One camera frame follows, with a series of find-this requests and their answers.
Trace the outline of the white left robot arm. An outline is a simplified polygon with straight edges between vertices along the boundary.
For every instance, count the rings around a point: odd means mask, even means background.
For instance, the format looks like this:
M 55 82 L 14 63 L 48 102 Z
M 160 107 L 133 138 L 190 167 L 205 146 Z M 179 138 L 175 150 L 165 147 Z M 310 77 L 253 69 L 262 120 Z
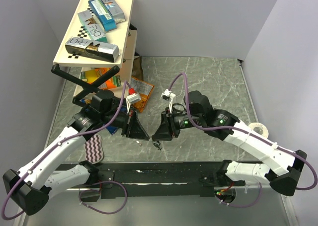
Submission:
M 3 175 L 7 198 L 31 216 L 50 198 L 69 188 L 95 186 L 99 170 L 87 160 L 57 175 L 53 172 L 72 152 L 108 126 L 121 128 L 122 135 L 127 138 L 148 140 L 150 137 L 140 124 L 136 111 L 131 109 L 131 105 L 140 100 L 140 95 L 131 87 L 127 97 L 117 98 L 112 91 L 101 90 L 93 96 L 91 103 L 82 102 L 80 112 L 48 147 L 18 171 L 10 169 Z

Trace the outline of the small padlock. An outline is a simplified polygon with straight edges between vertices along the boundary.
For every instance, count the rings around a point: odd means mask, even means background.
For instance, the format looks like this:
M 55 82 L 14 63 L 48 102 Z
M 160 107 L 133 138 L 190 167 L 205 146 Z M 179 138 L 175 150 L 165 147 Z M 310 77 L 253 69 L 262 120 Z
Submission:
M 153 141 L 152 143 L 159 151 L 162 150 L 161 143 L 159 141 Z

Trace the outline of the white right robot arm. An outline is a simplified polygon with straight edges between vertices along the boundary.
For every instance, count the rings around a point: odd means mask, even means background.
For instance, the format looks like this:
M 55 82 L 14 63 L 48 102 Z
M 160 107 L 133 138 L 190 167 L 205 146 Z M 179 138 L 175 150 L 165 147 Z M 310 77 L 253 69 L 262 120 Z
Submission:
M 294 195 L 304 167 L 300 158 L 307 157 L 305 152 L 298 150 L 288 154 L 280 150 L 277 144 L 268 141 L 235 115 L 213 108 L 208 97 L 199 91 L 189 92 L 189 111 L 176 109 L 175 94 L 170 90 L 165 90 L 161 97 L 169 105 L 161 113 L 160 126 L 152 135 L 154 142 L 172 141 L 182 129 L 191 128 L 194 123 L 205 128 L 218 127 L 218 130 L 207 131 L 207 135 L 233 144 L 260 161 L 241 163 L 224 160 L 215 175 L 220 185 L 237 181 L 256 182 L 269 184 L 282 195 Z

